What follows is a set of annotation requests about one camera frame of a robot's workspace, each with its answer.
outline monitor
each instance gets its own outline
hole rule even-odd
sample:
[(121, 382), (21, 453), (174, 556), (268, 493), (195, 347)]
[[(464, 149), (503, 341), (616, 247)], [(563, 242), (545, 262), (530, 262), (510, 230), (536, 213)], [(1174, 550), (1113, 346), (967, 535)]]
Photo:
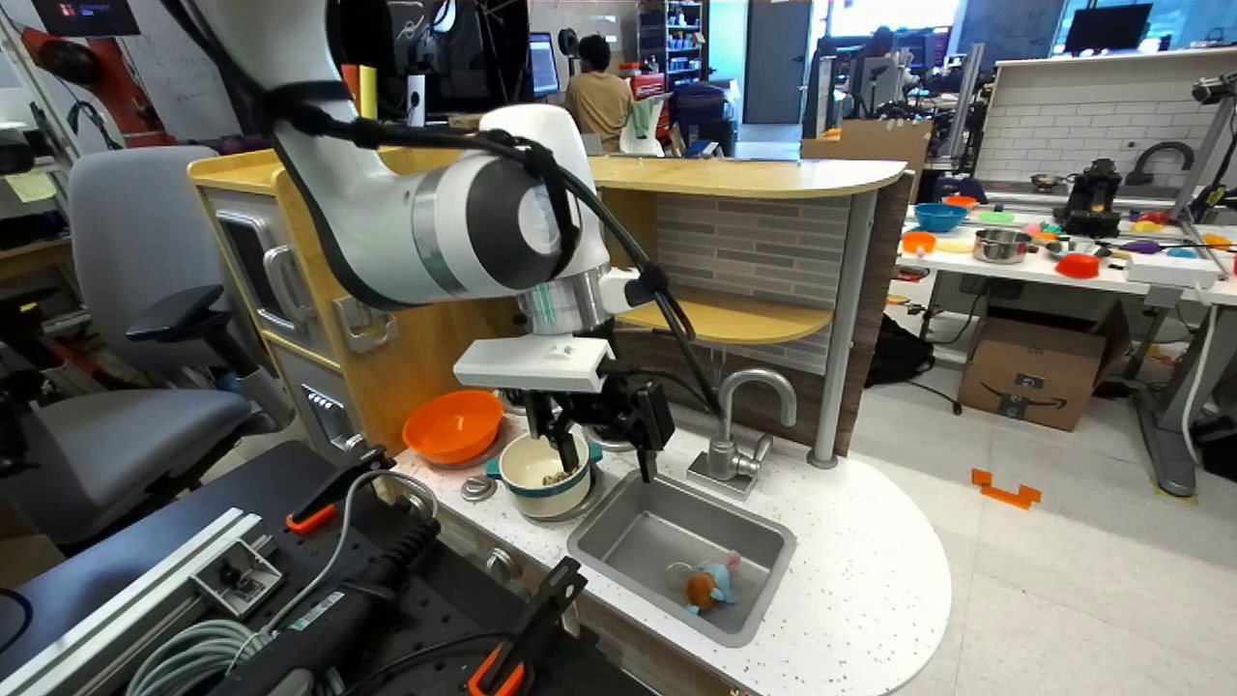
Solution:
[(1122, 8), (1077, 8), (1068, 53), (1081, 51), (1138, 51), (1147, 35), (1151, 3), (1122, 3)]
[(141, 35), (129, 0), (36, 0), (47, 35)]
[(530, 82), (532, 82), (532, 96), (557, 96), (557, 60), (553, 60), (553, 35), (550, 30), (530, 30)]

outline backpack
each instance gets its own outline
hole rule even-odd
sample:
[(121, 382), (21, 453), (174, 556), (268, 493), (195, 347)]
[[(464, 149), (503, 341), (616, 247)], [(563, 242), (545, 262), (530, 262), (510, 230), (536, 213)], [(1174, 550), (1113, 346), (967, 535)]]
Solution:
[(907, 382), (930, 367), (934, 367), (930, 346), (901, 331), (897, 323), (880, 319), (879, 355), (867, 373), (867, 387)]

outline faucet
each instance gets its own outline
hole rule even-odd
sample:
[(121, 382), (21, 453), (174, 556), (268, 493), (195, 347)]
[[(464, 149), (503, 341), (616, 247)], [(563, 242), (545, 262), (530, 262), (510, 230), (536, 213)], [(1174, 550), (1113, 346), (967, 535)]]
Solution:
[(802, 422), (802, 399), (795, 399), (795, 387), (784, 374), (776, 374), (771, 367), (747, 367), (747, 373), (728, 374), (728, 382), (719, 392), (719, 399), (722, 399), (722, 431), (708, 444), (708, 453), (696, 458), (693, 471), (699, 471), (708, 480), (733, 483), (733, 486), (747, 486), (758, 475), (758, 465), (766, 462), (771, 441), (775, 441), (775, 436), (760, 436), (750, 453), (737, 453), (737, 441), (733, 441), (733, 396), (747, 382), (775, 387), (775, 396), (780, 404), (780, 427), (795, 427)]
[(1157, 175), (1147, 175), (1147, 162), (1151, 162), (1160, 151), (1183, 157), (1183, 172), (1196, 172), (1196, 151), (1192, 151), (1186, 144), (1162, 140), (1162, 144), (1151, 144), (1146, 157), (1138, 157), (1133, 172), (1126, 175), (1126, 185), (1151, 185)]

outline stainless steel sink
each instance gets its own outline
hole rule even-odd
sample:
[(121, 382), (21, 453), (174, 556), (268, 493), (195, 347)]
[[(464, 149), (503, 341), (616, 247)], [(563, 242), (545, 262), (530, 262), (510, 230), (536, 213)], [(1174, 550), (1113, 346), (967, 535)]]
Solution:
[[(655, 483), (628, 475), (571, 535), (571, 555), (586, 568), (660, 602), (722, 646), (750, 641), (791, 550), (795, 538), (784, 526), (660, 475)], [(733, 602), (696, 611), (670, 568), (719, 568), (731, 556), (737, 556), (731, 578)]]

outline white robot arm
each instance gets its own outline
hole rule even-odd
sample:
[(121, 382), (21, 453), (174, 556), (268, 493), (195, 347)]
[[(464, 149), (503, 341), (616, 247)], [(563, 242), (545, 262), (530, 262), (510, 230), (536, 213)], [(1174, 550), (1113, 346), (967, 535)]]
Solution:
[[(571, 204), (571, 244), (561, 213), (527, 162), (464, 157), (455, 168), (397, 177), (379, 151), (294, 123), (316, 110), (354, 123), (326, 41), (326, 0), (169, 0), (202, 30), (224, 75), (250, 82), (276, 114), (277, 159), (316, 216), (320, 247), (340, 282), (370, 307), (429, 307), (532, 294), (532, 334), (579, 334), (624, 314), (595, 213)], [(593, 191), (583, 144), (570, 114), (519, 106), (487, 114), (483, 132), (505, 132), (553, 151)]]
[[(570, 427), (655, 458), (674, 434), (666, 392), (616, 363), (604, 331), (616, 314), (659, 297), (674, 334), (693, 338), (660, 271), (601, 204), (571, 117), (550, 106), (495, 110), (481, 140), (424, 136), (354, 122), (326, 41), (326, 0), (164, 0), (222, 64), (227, 82), (260, 96), (276, 149), (294, 175), (336, 280), (370, 307), (521, 297), (532, 334), (481, 341), (455, 363), (461, 382), (516, 392), (571, 468)], [(455, 168), (402, 177), (379, 144), (481, 149)], [(604, 226), (638, 262), (616, 271)], [(710, 410), (696, 355), (686, 347)]]

